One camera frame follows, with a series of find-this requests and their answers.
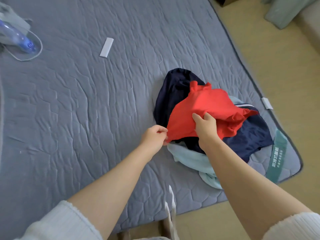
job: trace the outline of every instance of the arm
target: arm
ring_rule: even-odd
[[[232,209],[253,240],[262,239],[279,221],[302,212],[304,204],[247,165],[217,135],[216,120],[208,113],[196,122],[199,145],[214,168]]]
[[[160,125],[149,128],[140,145],[125,159],[68,200],[88,218],[103,239],[109,237],[144,166],[161,149],[167,131]]]

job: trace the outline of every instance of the curtain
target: curtain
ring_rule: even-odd
[[[279,29],[283,29],[302,9],[315,1],[316,0],[262,0],[262,3],[271,3],[271,7],[264,18]]]

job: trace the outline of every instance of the water bottle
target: water bottle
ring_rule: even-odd
[[[11,24],[0,20],[0,33],[7,36],[14,44],[26,53],[36,51],[35,45],[22,32],[13,27]]]

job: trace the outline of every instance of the hand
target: hand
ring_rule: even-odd
[[[207,146],[210,146],[212,142],[220,140],[217,134],[216,119],[210,114],[205,113],[204,117],[193,113],[192,118],[195,121],[195,131],[199,137],[199,146],[202,150],[205,150]]]
[[[151,158],[161,149],[163,145],[167,145],[165,140],[168,129],[161,125],[154,125],[146,130],[142,135],[139,148],[143,149],[143,153],[147,153]]]

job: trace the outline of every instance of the pile of clothes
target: pile of clothes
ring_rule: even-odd
[[[222,189],[199,146],[192,113],[208,112],[217,121],[218,136],[246,163],[262,147],[273,145],[269,128],[258,110],[222,89],[212,89],[194,73],[182,68],[168,72],[154,109],[158,125],[168,129],[168,150],[176,162],[199,171],[210,186]]]

